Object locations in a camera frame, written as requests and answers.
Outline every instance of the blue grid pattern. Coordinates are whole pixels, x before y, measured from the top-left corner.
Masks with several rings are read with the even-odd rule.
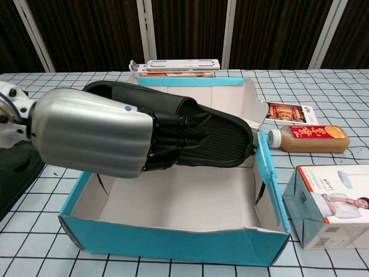
[[[56,87],[82,89],[95,80],[127,81],[130,72],[3,74],[0,80],[40,98]],[[283,192],[299,164],[369,164],[369,70],[221,70],[216,77],[249,77],[259,100],[312,106],[321,125],[342,126],[351,144],[343,154],[298,154],[272,149]],[[267,121],[263,130],[283,122]],[[57,214],[79,171],[46,166],[0,222],[0,276],[285,277],[369,276],[369,249],[302,250],[292,234],[275,265],[243,267],[154,260],[79,251]]]

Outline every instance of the table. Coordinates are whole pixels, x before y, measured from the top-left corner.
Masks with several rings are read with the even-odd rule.
[[[3,74],[0,80],[40,98],[55,87],[82,89],[94,80],[127,81],[130,72]],[[369,163],[369,70],[221,70],[217,77],[249,77],[259,100],[312,106],[321,125],[339,125],[350,137],[343,154],[289,154],[273,149],[281,192],[299,164]],[[283,123],[268,121],[264,131]],[[309,277],[369,276],[367,250],[302,251],[292,234],[270,268],[242,267],[92,254],[79,251],[61,229],[57,214],[80,172],[46,166],[0,223],[0,276]]]

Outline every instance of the orange juice bottle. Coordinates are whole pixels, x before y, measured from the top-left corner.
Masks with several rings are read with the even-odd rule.
[[[268,144],[296,153],[343,153],[350,139],[338,126],[283,126],[268,133]]]

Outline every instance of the black surface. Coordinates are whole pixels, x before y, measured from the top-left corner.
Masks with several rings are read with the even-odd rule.
[[[44,167],[30,142],[0,148],[0,220],[31,185]]]

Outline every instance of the bottle cap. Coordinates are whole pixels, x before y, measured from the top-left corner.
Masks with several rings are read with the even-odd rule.
[[[268,133],[269,147],[278,148],[282,143],[282,134],[278,129],[270,130]]]

